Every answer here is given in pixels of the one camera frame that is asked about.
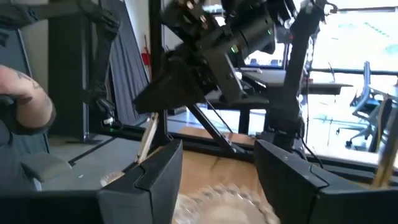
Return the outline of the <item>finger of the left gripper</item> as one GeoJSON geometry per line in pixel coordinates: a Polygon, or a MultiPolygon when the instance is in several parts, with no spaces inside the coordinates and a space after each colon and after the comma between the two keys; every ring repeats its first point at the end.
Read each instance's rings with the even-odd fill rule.
{"type": "Polygon", "coordinates": [[[204,94],[188,67],[172,65],[161,69],[155,80],[132,102],[137,112],[151,113],[189,106],[203,100],[204,94]]]}

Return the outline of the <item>person's forearm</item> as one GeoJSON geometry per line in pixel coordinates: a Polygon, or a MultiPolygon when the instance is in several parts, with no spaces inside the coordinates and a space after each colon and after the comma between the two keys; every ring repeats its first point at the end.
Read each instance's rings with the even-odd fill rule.
{"type": "Polygon", "coordinates": [[[0,100],[5,99],[13,103],[0,119],[14,134],[44,133],[55,120],[56,109],[45,90],[25,73],[0,65],[0,100]]]}

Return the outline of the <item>dark grey curtain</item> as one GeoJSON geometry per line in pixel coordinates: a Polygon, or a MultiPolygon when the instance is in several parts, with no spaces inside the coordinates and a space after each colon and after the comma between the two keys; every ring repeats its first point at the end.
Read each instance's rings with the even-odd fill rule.
{"type": "Polygon", "coordinates": [[[99,0],[101,6],[120,18],[119,34],[110,53],[114,102],[122,124],[135,126],[143,115],[133,100],[148,85],[144,64],[131,25],[126,4],[121,0],[99,0]]]}

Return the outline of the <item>white plastic strip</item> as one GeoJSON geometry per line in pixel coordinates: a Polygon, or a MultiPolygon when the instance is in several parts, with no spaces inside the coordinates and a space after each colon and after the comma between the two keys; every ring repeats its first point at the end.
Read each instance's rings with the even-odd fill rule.
{"type": "Polygon", "coordinates": [[[138,164],[142,163],[147,158],[147,155],[150,150],[150,145],[152,144],[152,140],[157,130],[158,122],[159,122],[159,114],[152,113],[150,118],[147,120],[147,127],[141,139],[140,148],[137,153],[136,162],[138,164]]]}

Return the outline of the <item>black tall panel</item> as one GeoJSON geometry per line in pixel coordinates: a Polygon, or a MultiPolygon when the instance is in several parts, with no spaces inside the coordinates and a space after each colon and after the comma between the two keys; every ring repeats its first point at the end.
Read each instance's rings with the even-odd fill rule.
{"type": "Polygon", "coordinates": [[[52,134],[85,142],[88,107],[81,100],[87,83],[88,21],[83,16],[49,20],[49,95],[57,110],[52,134]]]}

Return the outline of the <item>red wall device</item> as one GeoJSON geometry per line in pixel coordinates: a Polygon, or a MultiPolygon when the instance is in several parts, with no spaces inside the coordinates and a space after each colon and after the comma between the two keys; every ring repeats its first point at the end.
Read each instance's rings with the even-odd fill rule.
{"type": "Polygon", "coordinates": [[[148,43],[147,43],[147,36],[144,36],[144,50],[141,53],[142,56],[142,60],[144,65],[150,66],[151,62],[150,62],[150,52],[149,52],[149,48],[148,48],[148,43]]]}

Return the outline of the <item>grey desk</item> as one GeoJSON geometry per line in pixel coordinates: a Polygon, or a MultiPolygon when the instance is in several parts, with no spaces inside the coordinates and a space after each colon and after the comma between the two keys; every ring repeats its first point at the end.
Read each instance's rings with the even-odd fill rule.
{"type": "MultiPolygon", "coordinates": [[[[279,88],[283,85],[285,78],[284,70],[264,70],[243,71],[242,79],[250,79],[268,88],[279,88]]],[[[338,83],[336,81],[314,80],[304,82],[302,85],[302,94],[311,95],[339,95],[343,87],[353,87],[350,84],[338,83]]]]}

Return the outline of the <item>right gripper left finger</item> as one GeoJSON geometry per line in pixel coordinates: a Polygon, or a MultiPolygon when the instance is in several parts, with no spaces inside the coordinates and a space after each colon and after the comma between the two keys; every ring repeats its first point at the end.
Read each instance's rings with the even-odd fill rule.
{"type": "Polygon", "coordinates": [[[103,187],[104,224],[171,224],[182,175],[181,140],[174,140],[103,187]]]}

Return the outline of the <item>office chair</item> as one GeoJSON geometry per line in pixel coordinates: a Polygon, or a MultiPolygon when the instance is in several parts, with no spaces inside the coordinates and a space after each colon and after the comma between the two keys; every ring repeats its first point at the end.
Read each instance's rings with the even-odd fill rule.
{"type": "Polygon", "coordinates": [[[369,61],[364,62],[363,78],[364,84],[362,92],[359,96],[355,96],[355,98],[351,101],[350,106],[354,106],[352,115],[366,121],[368,124],[365,128],[346,128],[349,130],[359,131],[358,134],[346,141],[346,148],[351,148],[353,146],[353,139],[355,138],[363,137],[365,140],[368,140],[370,136],[374,136],[375,134],[376,118],[381,103],[375,99],[377,93],[375,93],[370,87],[371,67],[369,61]]]}

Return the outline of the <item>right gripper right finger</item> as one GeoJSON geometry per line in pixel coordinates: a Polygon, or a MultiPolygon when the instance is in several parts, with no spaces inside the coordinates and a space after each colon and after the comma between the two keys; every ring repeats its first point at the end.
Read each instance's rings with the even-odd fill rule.
{"type": "Polygon", "coordinates": [[[373,224],[364,188],[258,140],[254,160],[281,224],[373,224]]]}

